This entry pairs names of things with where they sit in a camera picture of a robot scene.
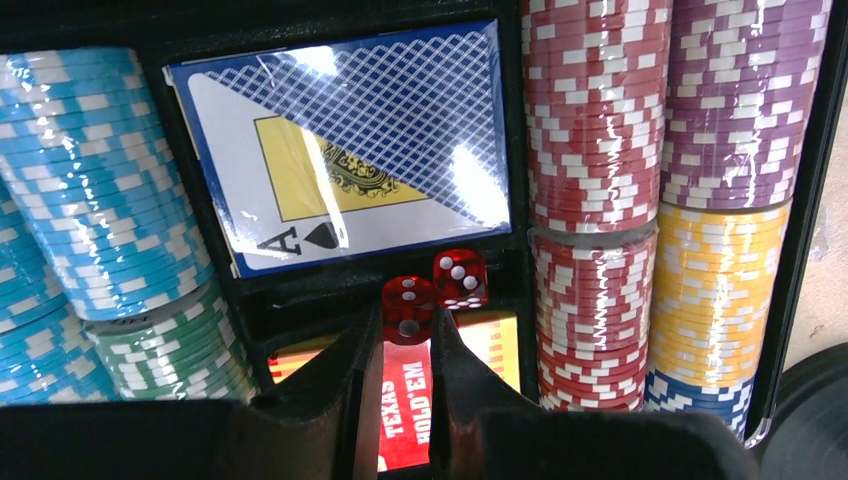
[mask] red die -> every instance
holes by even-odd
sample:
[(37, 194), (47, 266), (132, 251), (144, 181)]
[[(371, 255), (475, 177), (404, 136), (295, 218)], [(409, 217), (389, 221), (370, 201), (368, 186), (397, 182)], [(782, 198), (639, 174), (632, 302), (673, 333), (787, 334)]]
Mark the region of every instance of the red die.
[(417, 345), (430, 338), (436, 293), (429, 280), (396, 277), (383, 285), (383, 335), (398, 345)]
[(455, 248), (436, 255), (433, 282), (439, 304), (449, 310), (480, 308), (489, 303), (486, 259), (467, 248)]

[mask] black case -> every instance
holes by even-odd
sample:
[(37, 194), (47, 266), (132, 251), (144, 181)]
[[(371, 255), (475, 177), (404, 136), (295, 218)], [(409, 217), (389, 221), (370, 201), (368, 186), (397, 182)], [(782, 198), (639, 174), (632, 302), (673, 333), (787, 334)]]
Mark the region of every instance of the black case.
[[(134, 48), (162, 117), (203, 236), (263, 387), (276, 349), (337, 331), (396, 275), (429, 276), (433, 255), (452, 246), (480, 249), (489, 263), (490, 308), (518, 314), (522, 393), (536, 400), (534, 307), (526, 237), (528, 192), (518, 0), (243, 0), (116, 2), (7, 0), (0, 13), (3, 52), (91, 45)], [(227, 54), (309, 45), (464, 21), (497, 19), (501, 42), (513, 233), (366, 257), (264, 277), (233, 280), (230, 256), (173, 91), (161, 68)], [(771, 416), (819, 199), (845, 89), (848, 3), (834, 1), (812, 117), (798, 175), (757, 372), (748, 435)], [(403, 472), (392, 475), (412, 478)]]

